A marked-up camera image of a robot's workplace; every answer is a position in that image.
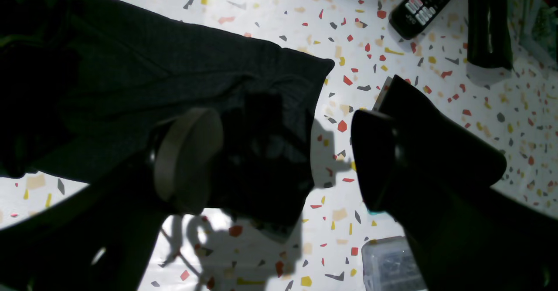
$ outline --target tv remote control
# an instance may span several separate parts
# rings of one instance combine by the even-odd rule
[[[450,0],[404,0],[389,15],[389,23],[404,39],[416,37]]]

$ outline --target speckled floor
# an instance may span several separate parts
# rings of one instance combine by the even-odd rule
[[[187,216],[182,228],[194,231],[185,236],[181,257],[160,266],[170,251],[162,231],[142,291],[363,291],[359,249],[365,241],[402,235],[402,230],[387,214],[368,214],[362,203],[347,129],[351,112],[370,109],[385,79],[394,74],[424,91],[449,118],[505,152],[509,169],[494,188],[558,216],[556,74],[545,78],[538,61],[516,43],[512,72],[467,63],[467,0],[453,0],[413,41],[401,41],[388,25],[387,15],[400,0],[123,1],[337,63],[323,85],[315,113],[320,124],[313,133],[316,184],[333,187],[309,195],[289,241],[274,243],[249,222],[233,222],[219,210]],[[331,158],[339,161],[338,168],[323,161]],[[2,227],[83,187],[43,174],[2,179],[0,185]],[[165,222],[165,233],[171,233],[172,223],[172,218]]]

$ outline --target white button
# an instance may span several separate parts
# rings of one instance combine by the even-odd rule
[[[415,0],[415,3],[417,3],[419,7],[422,7],[422,5],[424,5],[420,0]]]
[[[428,18],[431,18],[431,17],[432,17],[432,13],[430,13],[430,11],[428,10],[427,7],[422,7],[422,10],[421,10],[421,11],[424,11],[424,13],[426,13],[426,15],[428,16]]]
[[[415,10],[419,9],[419,6],[415,3],[414,0],[409,0],[409,3],[411,4],[411,7],[415,8]]]
[[[405,3],[405,7],[407,8],[407,10],[409,10],[412,14],[416,13],[415,8],[411,7],[411,5],[409,3]]]
[[[430,18],[426,15],[426,13],[424,13],[424,11],[419,11],[418,14],[420,14],[421,17],[423,17],[426,21],[430,20]]]
[[[424,21],[420,14],[415,14],[415,17],[421,25],[426,25],[426,21]]]

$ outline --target dark cloth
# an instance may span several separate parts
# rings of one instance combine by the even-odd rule
[[[210,107],[225,130],[212,206],[297,221],[313,187],[310,129],[332,60],[116,0],[0,2],[0,39],[42,42],[8,53],[0,44],[12,59],[1,86],[14,129],[2,141],[23,141],[26,171],[91,183],[142,150],[156,122]]]

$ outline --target beige circular object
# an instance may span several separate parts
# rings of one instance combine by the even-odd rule
[[[223,148],[217,111],[192,108],[177,118],[155,158],[155,190],[179,212],[200,214],[211,195],[211,163]]]

